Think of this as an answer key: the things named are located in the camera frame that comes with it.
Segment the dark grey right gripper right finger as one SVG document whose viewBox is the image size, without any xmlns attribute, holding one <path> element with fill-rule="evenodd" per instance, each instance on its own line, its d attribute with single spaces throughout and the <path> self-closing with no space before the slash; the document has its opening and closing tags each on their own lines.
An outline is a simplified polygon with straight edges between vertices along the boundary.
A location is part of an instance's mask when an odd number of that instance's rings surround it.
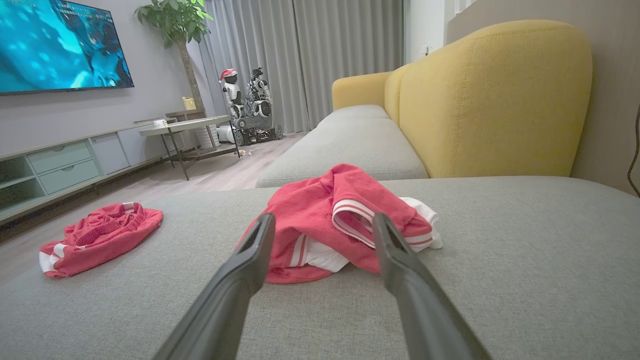
<svg viewBox="0 0 640 360">
<path fill-rule="evenodd" d="M 492 357 L 384 213 L 372 222 L 386 289 L 395 297 L 411 360 L 490 360 Z"/>
</svg>

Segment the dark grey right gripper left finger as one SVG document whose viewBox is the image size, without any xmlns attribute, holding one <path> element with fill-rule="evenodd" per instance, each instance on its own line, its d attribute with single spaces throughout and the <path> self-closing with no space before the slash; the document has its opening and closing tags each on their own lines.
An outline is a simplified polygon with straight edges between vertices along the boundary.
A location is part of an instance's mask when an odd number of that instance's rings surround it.
<svg viewBox="0 0 640 360">
<path fill-rule="evenodd" d="M 154 355 L 155 360 L 235 360 L 251 298 L 265 284 L 275 215 L 262 214 Z"/>
</svg>

